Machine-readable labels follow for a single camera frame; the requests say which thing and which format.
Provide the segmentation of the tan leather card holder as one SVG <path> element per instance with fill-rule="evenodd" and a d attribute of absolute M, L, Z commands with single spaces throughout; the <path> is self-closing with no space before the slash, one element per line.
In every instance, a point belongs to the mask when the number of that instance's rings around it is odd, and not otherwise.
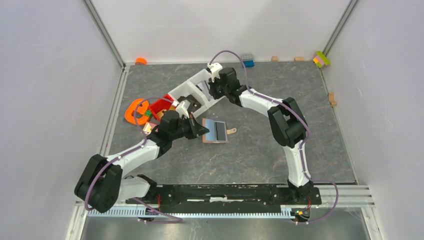
<path fill-rule="evenodd" d="M 202 136 L 203 143 L 209 144 L 225 144 L 228 143 L 228 135 L 237 132 L 237 128 L 227 129 L 224 121 L 216 121 L 209 118 L 202 119 L 202 126 L 209 130 Z"/>

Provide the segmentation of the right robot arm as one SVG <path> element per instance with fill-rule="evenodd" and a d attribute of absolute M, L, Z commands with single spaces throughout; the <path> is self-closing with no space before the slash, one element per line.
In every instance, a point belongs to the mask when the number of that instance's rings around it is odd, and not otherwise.
<path fill-rule="evenodd" d="M 234 68 L 209 65 L 206 71 L 209 94 L 218 100 L 226 97 L 232 104 L 254 110 L 268 117 L 275 141 L 283 147 L 289 170 L 289 199 L 302 204 L 309 198 L 314 185 L 307 168 L 304 151 L 309 127 L 297 102 L 292 98 L 273 98 L 241 85 Z"/>

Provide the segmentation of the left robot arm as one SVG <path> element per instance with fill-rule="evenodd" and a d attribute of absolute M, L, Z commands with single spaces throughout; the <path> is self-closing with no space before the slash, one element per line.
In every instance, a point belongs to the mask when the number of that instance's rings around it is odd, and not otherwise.
<path fill-rule="evenodd" d="M 87 211 L 107 212 L 116 202 L 139 198 L 145 204 L 153 203 L 157 190 L 142 177 L 125 179 L 137 167 L 160 158 L 175 140 L 196 139 L 209 133 L 209 129 L 196 121 L 192 114 L 180 116 L 170 110 L 160 119 L 149 135 L 140 143 L 119 153 L 93 155 L 87 162 L 74 194 L 84 201 Z"/>

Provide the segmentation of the pink square card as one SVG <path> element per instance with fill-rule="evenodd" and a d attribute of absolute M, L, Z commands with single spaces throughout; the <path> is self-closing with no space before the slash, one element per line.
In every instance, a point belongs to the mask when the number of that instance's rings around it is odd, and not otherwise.
<path fill-rule="evenodd" d="M 157 124 L 155 124 L 155 123 L 147 122 L 144 125 L 142 130 L 146 135 L 149 135 L 153 131 L 153 128 L 156 127 L 156 126 L 157 126 Z"/>

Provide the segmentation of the white far plastic bin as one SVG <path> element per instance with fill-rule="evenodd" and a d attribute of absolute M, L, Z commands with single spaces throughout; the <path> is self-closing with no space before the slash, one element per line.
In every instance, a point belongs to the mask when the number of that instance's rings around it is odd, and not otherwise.
<path fill-rule="evenodd" d="M 189 93 L 202 105 L 202 106 L 212 106 L 218 103 L 223 97 L 214 99 L 209 93 L 210 87 L 208 84 L 210 78 L 209 72 L 205 69 L 202 69 L 192 77 L 190 77 L 186 83 L 189 85 Z"/>

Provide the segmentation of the white plastic bin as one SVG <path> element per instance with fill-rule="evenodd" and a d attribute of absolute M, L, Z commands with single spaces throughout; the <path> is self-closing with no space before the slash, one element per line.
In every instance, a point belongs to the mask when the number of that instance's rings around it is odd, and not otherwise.
<path fill-rule="evenodd" d="M 187 80 L 167 94 L 178 102 L 188 100 L 191 103 L 189 112 L 197 118 L 216 103 L 207 90 L 208 87 L 205 81 L 193 83 Z"/>
<path fill-rule="evenodd" d="M 202 105 L 202 106 L 212 106 L 218 103 L 223 97 L 214 99 L 209 93 L 210 87 L 208 84 L 210 78 L 209 72 L 205 69 L 202 69 L 192 77 L 190 77 L 186 83 L 189 85 L 189 93 Z"/>

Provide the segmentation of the black wallet in bin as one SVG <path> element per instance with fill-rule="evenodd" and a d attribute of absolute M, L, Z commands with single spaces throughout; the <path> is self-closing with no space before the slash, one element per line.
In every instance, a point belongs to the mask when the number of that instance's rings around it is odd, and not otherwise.
<path fill-rule="evenodd" d="M 187 108 L 189 113 L 194 113 L 203 106 L 192 94 L 189 94 L 188 96 L 180 96 L 177 101 L 180 103 L 183 101 L 190 102 Z"/>

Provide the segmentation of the blue grey toy block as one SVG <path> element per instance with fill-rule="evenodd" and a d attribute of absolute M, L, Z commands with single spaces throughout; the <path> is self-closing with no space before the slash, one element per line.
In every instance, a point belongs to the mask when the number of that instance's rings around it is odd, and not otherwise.
<path fill-rule="evenodd" d="M 255 66 L 255 59 L 251 53 L 242 54 L 241 60 L 246 68 L 253 68 Z"/>

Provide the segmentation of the white middle plastic bin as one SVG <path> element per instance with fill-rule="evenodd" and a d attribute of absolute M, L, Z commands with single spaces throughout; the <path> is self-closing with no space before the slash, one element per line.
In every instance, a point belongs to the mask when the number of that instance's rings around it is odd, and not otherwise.
<path fill-rule="evenodd" d="M 193 83 L 187 80 L 167 94 L 178 102 L 188 100 L 191 103 L 189 112 L 197 118 L 216 103 L 207 90 L 208 87 L 205 81 Z"/>

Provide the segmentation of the red plastic bin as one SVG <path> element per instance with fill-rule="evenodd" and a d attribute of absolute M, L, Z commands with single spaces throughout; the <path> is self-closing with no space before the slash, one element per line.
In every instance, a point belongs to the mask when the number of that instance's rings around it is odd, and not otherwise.
<path fill-rule="evenodd" d="M 169 94 L 166 94 L 162 97 L 162 99 L 158 99 L 155 102 L 150 103 L 147 109 L 150 110 L 152 116 L 156 120 L 160 120 L 161 116 L 159 116 L 159 113 L 163 110 L 169 110 L 173 103 L 174 99 Z"/>

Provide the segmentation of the orange tape dispenser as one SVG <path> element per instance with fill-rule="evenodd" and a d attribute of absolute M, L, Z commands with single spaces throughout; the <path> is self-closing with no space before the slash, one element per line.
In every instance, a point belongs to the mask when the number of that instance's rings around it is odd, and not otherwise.
<path fill-rule="evenodd" d="M 124 113 L 124 119 L 133 125 L 138 124 L 139 126 L 142 126 L 146 124 L 151 117 L 146 117 L 145 112 L 150 111 L 148 110 L 149 102 L 145 101 L 143 98 L 138 98 L 134 100 L 127 110 Z"/>

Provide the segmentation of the flat tan wooden block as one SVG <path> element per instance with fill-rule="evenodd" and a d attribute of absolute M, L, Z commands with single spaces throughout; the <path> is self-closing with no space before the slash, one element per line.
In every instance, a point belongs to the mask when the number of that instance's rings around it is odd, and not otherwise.
<path fill-rule="evenodd" d="M 295 62 L 303 62 L 304 60 L 305 60 L 305 58 L 304 57 L 302 57 L 302 56 L 296 56 L 296 57 L 294 57 L 294 59 L 293 59 Z"/>

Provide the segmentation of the green pink toy block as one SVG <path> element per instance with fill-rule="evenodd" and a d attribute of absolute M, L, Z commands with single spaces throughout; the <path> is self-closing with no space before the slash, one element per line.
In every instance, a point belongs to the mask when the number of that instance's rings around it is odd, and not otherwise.
<path fill-rule="evenodd" d="M 321 51 L 316 52 L 312 61 L 320 69 L 331 64 L 330 60 Z"/>

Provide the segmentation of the curved wooden piece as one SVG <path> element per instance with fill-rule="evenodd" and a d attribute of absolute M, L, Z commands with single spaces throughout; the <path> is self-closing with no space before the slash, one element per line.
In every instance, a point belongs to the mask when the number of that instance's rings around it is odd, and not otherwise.
<path fill-rule="evenodd" d="M 334 95 L 334 93 L 333 93 L 333 92 L 330 92 L 330 93 L 328 94 L 328 102 L 329 102 L 329 104 L 330 104 L 330 106 L 331 106 L 332 108 L 334 108 L 334 107 L 336 107 L 336 106 L 337 106 L 337 102 L 336 102 L 336 100 L 335 100 L 335 95 Z"/>

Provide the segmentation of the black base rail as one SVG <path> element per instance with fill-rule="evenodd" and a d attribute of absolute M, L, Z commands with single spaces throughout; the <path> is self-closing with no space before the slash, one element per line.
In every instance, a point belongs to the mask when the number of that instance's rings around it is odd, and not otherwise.
<path fill-rule="evenodd" d="M 317 187 L 296 193 L 285 184 L 163 184 L 141 200 L 167 214 L 276 214 L 281 206 L 322 203 Z"/>

